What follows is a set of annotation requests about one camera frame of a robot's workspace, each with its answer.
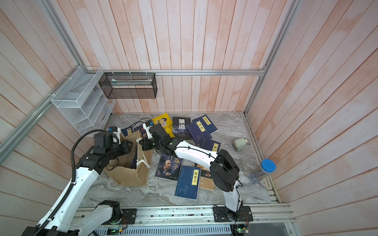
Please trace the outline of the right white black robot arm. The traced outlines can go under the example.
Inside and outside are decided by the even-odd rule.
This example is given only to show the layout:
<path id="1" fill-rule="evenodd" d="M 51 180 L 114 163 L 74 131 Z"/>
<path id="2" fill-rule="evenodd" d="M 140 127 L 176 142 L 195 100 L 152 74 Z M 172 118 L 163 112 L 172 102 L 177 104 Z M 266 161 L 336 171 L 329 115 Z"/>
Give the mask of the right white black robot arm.
<path id="1" fill-rule="evenodd" d="M 155 148 L 163 154 L 187 159 L 203 166 L 210 171 L 215 186 L 223 191 L 225 207 L 228 211 L 234 214 L 239 212 L 242 206 L 238 190 L 242 186 L 239 181 L 240 168 L 228 151 L 205 150 L 179 138 L 172 138 L 161 124 L 150 126 L 143 124 L 143 128 L 147 137 L 138 141 L 143 150 Z"/>

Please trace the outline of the burlap canvas tote bag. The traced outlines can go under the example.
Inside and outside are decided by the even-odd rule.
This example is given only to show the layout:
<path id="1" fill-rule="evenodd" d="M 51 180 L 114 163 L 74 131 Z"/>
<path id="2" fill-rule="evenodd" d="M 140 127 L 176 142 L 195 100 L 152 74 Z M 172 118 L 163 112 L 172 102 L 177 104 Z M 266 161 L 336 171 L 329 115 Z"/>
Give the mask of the burlap canvas tote bag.
<path id="1" fill-rule="evenodd" d="M 142 135 L 139 131 L 127 137 L 122 136 L 122 141 L 132 142 L 131 152 L 118 157 L 118 160 L 112 160 L 104 168 L 104 171 L 118 185 L 129 187 L 147 185 L 153 151 L 143 151 L 142 146 L 137 142 L 140 138 L 142 138 Z"/>

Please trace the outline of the dark old man book front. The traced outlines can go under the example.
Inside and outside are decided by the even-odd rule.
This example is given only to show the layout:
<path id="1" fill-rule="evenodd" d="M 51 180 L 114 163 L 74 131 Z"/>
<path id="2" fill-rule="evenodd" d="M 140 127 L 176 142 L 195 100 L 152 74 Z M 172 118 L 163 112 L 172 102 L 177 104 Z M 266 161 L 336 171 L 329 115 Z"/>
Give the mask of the dark old man book front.
<path id="1" fill-rule="evenodd" d="M 177 181 L 181 171 L 182 163 L 182 158 L 162 154 L 155 176 L 158 178 Z"/>

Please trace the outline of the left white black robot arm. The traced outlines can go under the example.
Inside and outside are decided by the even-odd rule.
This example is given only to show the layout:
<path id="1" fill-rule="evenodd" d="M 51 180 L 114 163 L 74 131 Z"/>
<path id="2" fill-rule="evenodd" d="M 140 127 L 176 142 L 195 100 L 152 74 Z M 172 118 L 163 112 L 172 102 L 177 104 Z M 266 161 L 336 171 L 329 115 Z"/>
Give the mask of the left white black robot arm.
<path id="1" fill-rule="evenodd" d="M 123 141 L 121 132 L 92 130 L 94 145 L 76 163 L 71 158 L 72 176 L 58 200 L 34 227 L 27 227 L 24 236 L 89 236 L 103 223 L 119 224 L 125 220 L 119 202 L 105 200 L 88 215 L 74 222 L 80 203 L 112 160 L 131 152 L 133 143 Z"/>

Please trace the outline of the blue hanfeizi book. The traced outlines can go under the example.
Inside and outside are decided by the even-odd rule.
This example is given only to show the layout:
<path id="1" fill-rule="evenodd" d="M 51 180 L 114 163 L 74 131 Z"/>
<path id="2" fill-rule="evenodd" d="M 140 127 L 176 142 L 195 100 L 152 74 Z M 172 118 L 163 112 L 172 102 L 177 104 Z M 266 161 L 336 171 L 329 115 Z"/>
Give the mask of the blue hanfeizi book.
<path id="1" fill-rule="evenodd" d="M 182 166 L 174 195 L 197 200 L 200 174 L 200 167 Z"/>

